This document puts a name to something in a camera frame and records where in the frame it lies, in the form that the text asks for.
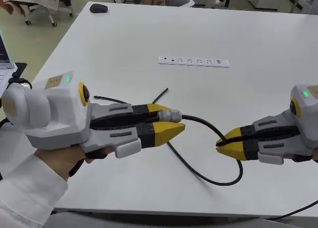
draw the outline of hand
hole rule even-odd
[[[309,161],[311,159],[318,162],[318,148],[313,150],[312,156],[286,154],[284,155],[284,158],[290,158],[294,162]]]
[[[114,152],[113,147],[106,147],[104,149],[105,155],[111,152]],[[45,162],[65,181],[68,180],[69,172],[76,163],[85,158],[85,152],[79,145],[58,150],[37,150],[34,155]],[[92,161],[93,159],[86,159],[87,163],[91,163]]]

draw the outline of black computer mouse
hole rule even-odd
[[[99,3],[93,3],[89,10],[92,13],[106,13],[108,11],[108,7],[103,5],[103,4],[99,4]]]

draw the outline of label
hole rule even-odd
[[[318,85],[308,86],[308,90],[313,95],[315,99],[318,99]]]
[[[44,89],[54,88],[61,84],[63,75],[51,77],[48,79],[48,82],[46,83],[46,86]]]
[[[2,106],[6,114],[16,116],[16,107],[13,100],[2,98]]]

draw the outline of white sleeve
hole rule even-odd
[[[67,188],[47,164],[29,156],[0,182],[0,226],[42,227]]]

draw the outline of power strip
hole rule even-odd
[[[160,56],[158,58],[158,62],[159,62],[159,64],[172,64],[172,65],[221,67],[221,68],[229,68],[230,67],[228,60],[211,59],[211,58]]]

